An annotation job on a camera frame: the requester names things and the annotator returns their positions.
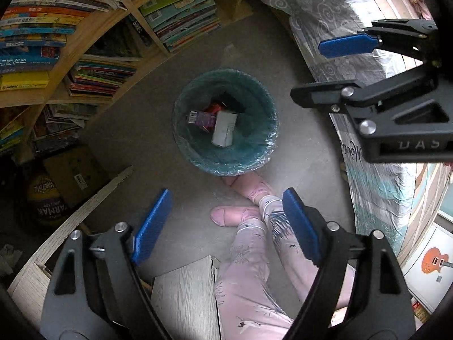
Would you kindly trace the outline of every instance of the pink pants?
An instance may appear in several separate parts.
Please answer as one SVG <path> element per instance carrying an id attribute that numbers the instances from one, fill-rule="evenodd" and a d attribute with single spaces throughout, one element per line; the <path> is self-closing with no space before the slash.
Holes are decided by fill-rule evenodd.
<path id="1" fill-rule="evenodd" d="M 268 212 L 273 243 L 303 303 L 318 268 L 302 253 L 281 201 L 272 202 Z M 215 295 L 223 340 L 279 340 L 293 322 L 273 300 L 266 285 L 269 276 L 267 231 L 266 224 L 257 218 L 241 223 L 237 227 L 231 258 L 220 266 Z M 348 266 L 337 308 L 347 306 L 353 281 L 354 271 Z"/>

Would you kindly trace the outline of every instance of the foot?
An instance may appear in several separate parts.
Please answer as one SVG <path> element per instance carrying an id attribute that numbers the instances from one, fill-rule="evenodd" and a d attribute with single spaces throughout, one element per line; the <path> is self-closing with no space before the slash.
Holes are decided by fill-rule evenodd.
<path id="1" fill-rule="evenodd" d="M 219 226 L 235 227 L 250 218 L 261 220 L 258 207 L 218 206 L 211 211 L 211 220 Z"/>
<path id="2" fill-rule="evenodd" d="M 239 176 L 226 176 L 222 180 L 240 195 L 249 198 L 254 204 L 258 204 L 262 197 L 274 194 L 269 184 L 255 171 Z"/>

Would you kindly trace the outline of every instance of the guitar picture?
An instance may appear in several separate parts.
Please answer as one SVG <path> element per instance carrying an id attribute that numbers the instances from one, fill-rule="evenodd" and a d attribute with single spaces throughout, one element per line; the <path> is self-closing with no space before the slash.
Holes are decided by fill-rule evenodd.
<path id="1" fill-rule="evenodd" d="M 423 273 L 440 272 L 440 269 L 444 266 L 453 267 L 453 263 L 448 262 L 448 254 L 442 254 L 436 247 L 425 253 L 422 261 Z"/>

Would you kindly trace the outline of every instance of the blue gripper pad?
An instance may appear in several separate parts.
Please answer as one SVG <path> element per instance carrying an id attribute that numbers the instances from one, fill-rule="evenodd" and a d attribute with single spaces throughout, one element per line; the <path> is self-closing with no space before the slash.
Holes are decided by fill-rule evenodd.
<path id="1" fill-rule="evenodd" d="M 137 235 L 135 235 L 134 253 L 131 260 L 136 265 L 139 265 L 151 255 L 157 238 L 167 221 L 171 206 L 171 192 L 168 189 L 164 189 Z"/>
<path id="2" fill-rule="evenodd" d="M 319 267 L 327 244 L 322 232 L 326 225 L 324 218 L 317 209 L 305 206 L 293 188 L 286 189 L 282 201 L 286 218 L 304 256 Z"/>
<path id="3" fill-rule="evenodd" d="M 339 38 L 322 41 L 318 50 L 326 58 L 338 58 L 339 56 L 370 53 L 379 47 L 379 40 L 366 33 L 353 34 Z"/>

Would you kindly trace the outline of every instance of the stack of books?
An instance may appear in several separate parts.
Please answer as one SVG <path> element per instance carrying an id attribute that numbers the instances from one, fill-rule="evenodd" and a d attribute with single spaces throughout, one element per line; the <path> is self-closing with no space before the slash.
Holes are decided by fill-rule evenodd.
<path id="1" fill-rule="evenodd" d="M 137 70 L 140 37 L 128 19 L 106 32 L 64 79 L 70 96 L 112 97 Z"/>
<path id="2" fill-rule="evenodd" d="M 120 4 L 120 0 L 12 0 L 0 19 L 0 90 L 45 88 L 47 71 L 58 61 L 66 35 L 73 34 L 90 12 L 106 12 Z"/>
<path id="3" fill-rule="evenodd" d="M 24 128 L 23 115 L 29 106 L 0 108 L 0 157 L 10 154 L 20 143 Z"/>
<path id="4" fill-rule="evenodd" d="M 220 27 L 214 0 L 151 0 L 140 11 L 170 52 Z"/>
<path id="5" fill-rule="evenodd" d="M 79 130 L 97 109 L 86 104 L 46 105 L 33 127 L 35 154 L 48 154 L 77 143 Z"/>

